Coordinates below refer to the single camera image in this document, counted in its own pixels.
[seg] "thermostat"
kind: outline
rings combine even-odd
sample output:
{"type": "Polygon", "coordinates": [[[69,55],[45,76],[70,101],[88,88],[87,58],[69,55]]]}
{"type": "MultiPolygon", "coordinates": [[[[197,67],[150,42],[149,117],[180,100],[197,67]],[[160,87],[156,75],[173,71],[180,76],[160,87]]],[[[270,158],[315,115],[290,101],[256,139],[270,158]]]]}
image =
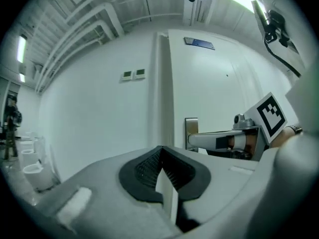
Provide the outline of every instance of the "thermostat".
{"type": "Polygon", "coordinates": [[[145,69],[139,69],[135,73],[135,79],[144,79],[145,78],[145,69]]]}
{"type": "Polygon", "coordinates": [[[122,81],[130,81],[132,79],[132,71],[124,72],[122,81]]]}

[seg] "floor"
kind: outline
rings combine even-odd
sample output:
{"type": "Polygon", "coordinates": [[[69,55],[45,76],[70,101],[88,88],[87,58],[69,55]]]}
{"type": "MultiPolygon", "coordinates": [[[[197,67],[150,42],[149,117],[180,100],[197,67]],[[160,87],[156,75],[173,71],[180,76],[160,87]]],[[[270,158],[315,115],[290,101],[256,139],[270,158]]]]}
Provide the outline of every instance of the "floor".
{"type": "Polygon", "coordinates": [[[17,195],[26,200],[31,205],[35,206],[48,191],[35,192],[31,184],[25,178],[18,158],[12,157],[8,161],[3,160],[4,146],[0,147],[0,167],[6,178],[11,190],[17,195]]]}

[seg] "cable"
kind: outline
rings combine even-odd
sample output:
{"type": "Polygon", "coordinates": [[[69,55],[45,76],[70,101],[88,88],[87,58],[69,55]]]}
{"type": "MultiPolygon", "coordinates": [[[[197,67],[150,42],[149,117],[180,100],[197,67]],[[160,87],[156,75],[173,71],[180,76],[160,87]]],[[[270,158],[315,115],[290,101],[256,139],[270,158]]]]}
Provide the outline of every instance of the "cable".
{"type": "Polygon", "coordinates": [[[266,49],[268,52],[276,59],[278,59],[281,63],[283,63],[285,66],[287,66],[298,78],[300,78],[301,74],[289,63],[287,63],[285,60],[283,60],[281,57],[277,56],[274,52],[271,51],[271,49],[268,47],[268,44],[266,42],[266,38],[264,38],[264,44],[266,46],[266,49]]]}

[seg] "thermostat screen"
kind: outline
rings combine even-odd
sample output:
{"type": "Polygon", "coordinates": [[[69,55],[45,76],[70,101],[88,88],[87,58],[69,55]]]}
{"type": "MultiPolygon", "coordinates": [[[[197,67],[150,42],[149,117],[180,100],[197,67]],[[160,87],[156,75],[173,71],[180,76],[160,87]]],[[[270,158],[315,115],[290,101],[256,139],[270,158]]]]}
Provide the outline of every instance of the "thermostat screen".
{"type": "Polygon", "coordinates": [[[131,72],[125,72],[124,73],[124,77],[129,77],[129,76],[131,76],[131,72]]]}
{"type": "Polygon", "coordinates": [[[136,75],[144,74],[144,69],[140,69],[136,71],[136,75]]]}

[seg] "exposed ceiling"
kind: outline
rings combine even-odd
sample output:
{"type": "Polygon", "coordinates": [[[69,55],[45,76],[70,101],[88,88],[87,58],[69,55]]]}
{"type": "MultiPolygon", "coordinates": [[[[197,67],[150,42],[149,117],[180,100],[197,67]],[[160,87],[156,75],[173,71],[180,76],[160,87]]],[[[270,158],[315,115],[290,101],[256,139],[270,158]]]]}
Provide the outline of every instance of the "exposed ceiling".
{"type": "Polygon", "coordinates": [[[261,41],[253,13],[232,0],[31,0],[0,47],[0,76],[19,82],[22,72],[25,84],[41,91],[82,48],[119,38],[142,22],[168,19],[218,25],[261,41]],[[27,36],[23,64],[16,60],[21,34],[27,36]]]}

